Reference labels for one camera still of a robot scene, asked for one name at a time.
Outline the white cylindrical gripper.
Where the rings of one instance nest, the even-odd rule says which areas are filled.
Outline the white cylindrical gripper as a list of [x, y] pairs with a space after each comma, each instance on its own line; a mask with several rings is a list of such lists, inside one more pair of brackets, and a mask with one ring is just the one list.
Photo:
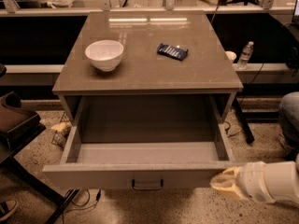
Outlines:
[[273, 203], [275, 200], [268, 191], [264, 168], [262, 161], [248, 162], [241, 168], [230, 167], [212, 177], [210, 187], [235, 201], [248, 197], [256, 203]]

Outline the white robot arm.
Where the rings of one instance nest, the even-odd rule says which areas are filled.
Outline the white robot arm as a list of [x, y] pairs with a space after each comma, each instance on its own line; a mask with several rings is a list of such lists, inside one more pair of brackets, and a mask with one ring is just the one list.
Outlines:
[[210, 180], [210, 187], [236, 201], [299, 203], [298, 159], [229, 167]]

